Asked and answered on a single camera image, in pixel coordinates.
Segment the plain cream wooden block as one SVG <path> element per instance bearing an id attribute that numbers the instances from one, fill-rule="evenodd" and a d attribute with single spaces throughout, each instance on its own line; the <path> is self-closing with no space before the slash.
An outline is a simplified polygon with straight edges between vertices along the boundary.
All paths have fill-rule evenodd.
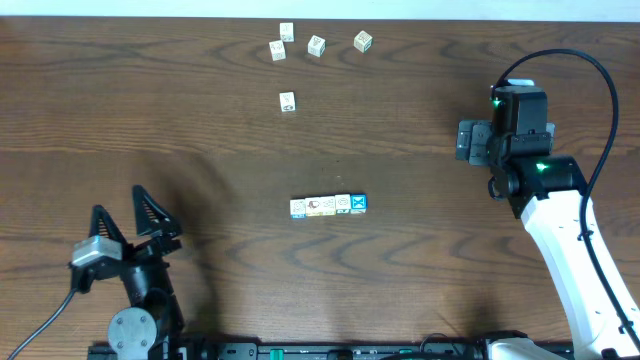
<path id="1" fill-rule="evenodd" d="M 321 214 L 323 216 L 333 216 L 336 214 L 336 201 L 334 196 L 324 196 L 320 198 Z"/>

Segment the blue top wooden block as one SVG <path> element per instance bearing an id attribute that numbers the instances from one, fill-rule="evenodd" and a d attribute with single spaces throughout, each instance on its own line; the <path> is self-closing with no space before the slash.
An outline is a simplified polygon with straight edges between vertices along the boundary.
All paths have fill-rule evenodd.
<path id="1" fill-rule="evenodd" d="M 350 197 L 350 213 L 364 214 L 368 209 L 367 196 L 365 194 L 352 194 Z"/>

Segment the wooden block red picture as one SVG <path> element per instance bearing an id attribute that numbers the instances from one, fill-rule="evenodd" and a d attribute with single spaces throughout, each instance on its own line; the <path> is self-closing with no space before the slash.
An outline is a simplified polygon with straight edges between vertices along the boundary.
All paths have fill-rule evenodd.
<path id="1" fill-rule="evenodd" d="M 307 217 L 322 215 L 322 201 L 320 197 L 305 198 L 305 212 Z"/>

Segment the wooden block teal side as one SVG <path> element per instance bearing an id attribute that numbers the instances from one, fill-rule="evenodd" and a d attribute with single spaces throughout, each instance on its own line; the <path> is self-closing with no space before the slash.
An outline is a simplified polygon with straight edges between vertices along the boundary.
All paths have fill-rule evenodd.
<path id="1" fill-rule="evenodd" d="M 338 194 L 334 196 L 335 210 L 337 214 L 348 214 L 351 212 L 351 195 Z"/>

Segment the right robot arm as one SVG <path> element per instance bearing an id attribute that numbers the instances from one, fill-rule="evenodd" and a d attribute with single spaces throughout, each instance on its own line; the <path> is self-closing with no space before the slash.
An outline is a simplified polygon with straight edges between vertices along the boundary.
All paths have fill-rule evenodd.
<path id="1" fill-rule="evenodd" d="M 490 132 L 487 121 L 463 120 L 459 124 L 456 157 L 476 162 Z M 577 240 L 578 208 L 583 199 L 577 190 L 555 192 L 549 199 L 530 200 L 520 216 L 525 230 L 538 246 L 562 302 L 579 359 L 596 359 L 607 349 L 623 357 L 639 356 L 605 288 L 593 267 L 584 241 Z M 593 204 L 587 203 L 587 226 L 594 233 L 591 244 L 613 295 L 639 335 L 639 308 L 626 287 L 597 227 Z"/>

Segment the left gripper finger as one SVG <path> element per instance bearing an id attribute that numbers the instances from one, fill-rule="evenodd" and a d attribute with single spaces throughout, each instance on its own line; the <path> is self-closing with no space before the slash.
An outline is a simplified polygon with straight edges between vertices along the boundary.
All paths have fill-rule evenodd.
<path id="1" fill-rule="evenodd" d="M 132 187 L 132 199 L 138 236 L 175 238 L 182 234 L 179 222 L 161 207 L 142 185 Z"/>
<path id="2" fill-rule="evenodd" d="M 118 226 L 107 210 L 101 205 L 95 205 L 92 208 L 88 236 L 101 236 L 114 240 L 122 245 L 127 244 L 127 241 L 120 232 Z"/>

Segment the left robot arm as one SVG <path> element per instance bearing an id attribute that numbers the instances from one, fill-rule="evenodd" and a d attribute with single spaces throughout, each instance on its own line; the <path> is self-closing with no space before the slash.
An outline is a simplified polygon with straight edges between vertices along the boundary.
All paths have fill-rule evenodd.
<path id="1" fill-rule="evenodd" d="M 182 248 L 182 228 L 143 186 L 132 187 L 132 200 L 143 242 L 128 242 L 107 210 L 94 206 L 88 238 L 73 248 L 71 288 L 86 294 L 95 281 L 119 278 L 130 306 L 108 326 L 111 352 L 117 359 L 167 359 L 184 320 L 164 257 Z"/>

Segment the wooden block blue side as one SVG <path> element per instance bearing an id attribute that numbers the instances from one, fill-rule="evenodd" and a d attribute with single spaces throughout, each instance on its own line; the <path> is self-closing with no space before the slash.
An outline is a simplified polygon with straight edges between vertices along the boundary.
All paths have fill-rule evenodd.
<path id="1" fill-rule="evenodd" d="M 304 199 L 292 199 L 290 201 L 290 217 L 303 219 L 306 217 L 306 203 Z"/>

